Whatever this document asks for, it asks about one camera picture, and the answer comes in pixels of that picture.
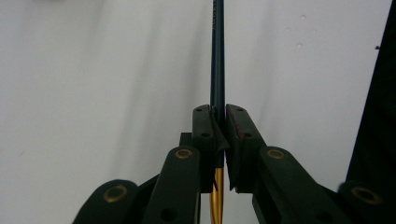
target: gold rod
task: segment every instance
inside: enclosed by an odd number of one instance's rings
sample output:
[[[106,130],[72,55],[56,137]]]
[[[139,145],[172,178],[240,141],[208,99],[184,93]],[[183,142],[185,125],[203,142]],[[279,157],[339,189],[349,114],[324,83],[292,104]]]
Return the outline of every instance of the gold rod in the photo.
[[[217,188],[213,185],[213,192],[210,193],[210,216],[212,224],[222,223],[223,193],[224,193],[224,169],[216,168],[215,179]]]

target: white wall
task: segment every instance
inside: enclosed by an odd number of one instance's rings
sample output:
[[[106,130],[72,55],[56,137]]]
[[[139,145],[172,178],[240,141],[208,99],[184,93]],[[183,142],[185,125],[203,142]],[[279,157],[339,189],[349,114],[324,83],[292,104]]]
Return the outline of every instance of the white wall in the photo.
[[[337,189],[391,1],[226,1],[226,102]],[[209,103],[211,1],[0,1],[0,222],[70,223],[158,174]],[[202,223],[209,223],[207,197]],[[255,223],[226,194],[224,223]]]

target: black rod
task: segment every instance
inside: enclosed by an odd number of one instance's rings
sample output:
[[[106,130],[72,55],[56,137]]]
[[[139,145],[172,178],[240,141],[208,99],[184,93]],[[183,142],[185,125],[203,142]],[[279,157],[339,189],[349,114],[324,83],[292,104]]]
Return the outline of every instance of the black rod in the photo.
[[[210,105],[216,108],[216,122],[221,124],[225,120],[223,0],[213,1],[212,28]]]

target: screw hole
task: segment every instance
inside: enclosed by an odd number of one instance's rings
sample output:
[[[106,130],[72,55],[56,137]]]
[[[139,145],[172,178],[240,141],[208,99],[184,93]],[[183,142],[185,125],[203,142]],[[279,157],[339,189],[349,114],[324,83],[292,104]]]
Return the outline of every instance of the screw hole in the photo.
[[[116,203],[121,201],[128,194],[128,189],[123,185],[117,185],[109,188],[103,195],[107,203]]]
[[[269,149],[267,151],[267,155],[277,160],[283,159],[285,157],[285,153],[283,153],[281,150],[278,149]]]
[[[177,218],[177,210],[175,208],[165,208],[161,212],[161,219],[163,221],[173,221]]]
[[[355,187],[352,190],[352,194],[362,202],[368,204],[380,204],[382,203],[381,197],[369,189],[363,187]]]

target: brass screw insert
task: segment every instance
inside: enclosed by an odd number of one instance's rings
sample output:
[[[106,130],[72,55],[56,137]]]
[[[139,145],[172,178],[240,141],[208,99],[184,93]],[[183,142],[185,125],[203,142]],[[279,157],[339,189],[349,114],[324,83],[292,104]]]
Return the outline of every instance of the brass screw insert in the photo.
[[[279,149],[269,149],[267,155],[274,159],[283,159],[285,157],[285,153]]]
[[[353,196],[362,202],[373,205],[382,203],[382,199],[379,197],[379,195],[364,187],[355,187],[351,191]]]
[[[182,160],[187,159],[191,156],[192,156],[192,152],[188,149],[181,149],[176,152],[176,157]]]
[[[128,189],[123,185],[117,185],[105,191],[103,198],[108,203],[116,203],[121,201],[128,194]]]

